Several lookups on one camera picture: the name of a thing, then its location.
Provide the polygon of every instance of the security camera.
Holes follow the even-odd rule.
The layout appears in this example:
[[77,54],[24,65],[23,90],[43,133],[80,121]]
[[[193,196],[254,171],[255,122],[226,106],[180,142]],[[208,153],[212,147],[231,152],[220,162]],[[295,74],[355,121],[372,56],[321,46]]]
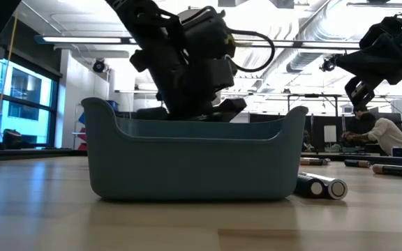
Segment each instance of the security camera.
[[105,64],[105,59],[96,59],[96,62],[92,66],[92,69],[96,73],[103,73],[107,70],[107,66]]

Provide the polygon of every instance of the cylindrical battery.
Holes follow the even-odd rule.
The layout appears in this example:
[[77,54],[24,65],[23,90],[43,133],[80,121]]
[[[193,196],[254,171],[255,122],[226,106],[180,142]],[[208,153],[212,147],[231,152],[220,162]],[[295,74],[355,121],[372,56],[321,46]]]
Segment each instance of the cylindrical battery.
[[370,168],[371,166],[370,162],[365,160],[345,160],[344,163],[346,167]]
[[297,175],[295,195],[306,198],[323,198],[325,192],[324,183],[318,178],[311,178],[303,175]]
[[375,174],[385,174],[402,177],[402,166],[396,165],[373,165],[372,170]]
[[315,165],[321,166],[326,165],[328,162],[325,159],[319,158],[300,158],[300,165]]
[[343,199],[347,195],[347,184],[338,178],[329,178],[321,175],[309,174],[306,172],[302,172],[300,175],[320,179],[325,185],[325,192],[329,198]]

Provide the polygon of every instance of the red object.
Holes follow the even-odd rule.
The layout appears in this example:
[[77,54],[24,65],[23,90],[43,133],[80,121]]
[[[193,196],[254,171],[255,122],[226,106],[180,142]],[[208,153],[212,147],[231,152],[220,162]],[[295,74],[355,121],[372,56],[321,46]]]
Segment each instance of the red object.
[[86,143],[81,143],[80,146],[78,147],[78,150],[86,151],[87,150],[87,144]]
[[[84,132],[84,133],[86,133],[87,130],[86,130],[85,128],[82,128],[79,132]],[[77,135],[77,137],[79,137],[80,139],[82,139],[84,142],[87,141],[87,135],[86,135],[86,134],[84,134],[84,135]]]

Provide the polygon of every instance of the table surface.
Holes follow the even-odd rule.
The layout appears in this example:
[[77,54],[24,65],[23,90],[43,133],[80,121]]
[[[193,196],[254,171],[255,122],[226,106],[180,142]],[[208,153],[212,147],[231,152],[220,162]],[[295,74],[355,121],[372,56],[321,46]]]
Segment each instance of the table surface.
[[114,204],[91,191],[86,158],[0,162],[0,250],[402,250],[402,178],[339,162],[301,170],[343,179],[348,196]]
[[[318,155],[318,157],[319,157],[319,155],[343,155],[343,153],[328,153],[328,152],[319,152],[319,153],[316,153],[316,152],[302,152],[301,154],[304,154],[304,155]],[[355,153],[346,153],[346,154],[348,154],[348,155],[357,155],[357,154],[355,154]],[[379,153],[366,153],[367,155],[363,155],[363,156],[379,156],[380,154]]]

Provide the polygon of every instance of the white shirt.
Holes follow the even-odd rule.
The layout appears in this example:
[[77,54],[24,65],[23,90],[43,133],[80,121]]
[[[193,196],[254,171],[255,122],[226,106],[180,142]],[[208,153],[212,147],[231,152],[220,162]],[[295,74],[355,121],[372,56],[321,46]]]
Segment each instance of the white shirt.
[[368,135],[369,140],[377,141],[388,155],[392,155],[392,147],[402,146],[402,132],[389,119],[378,119],[375,127],[365,135]]

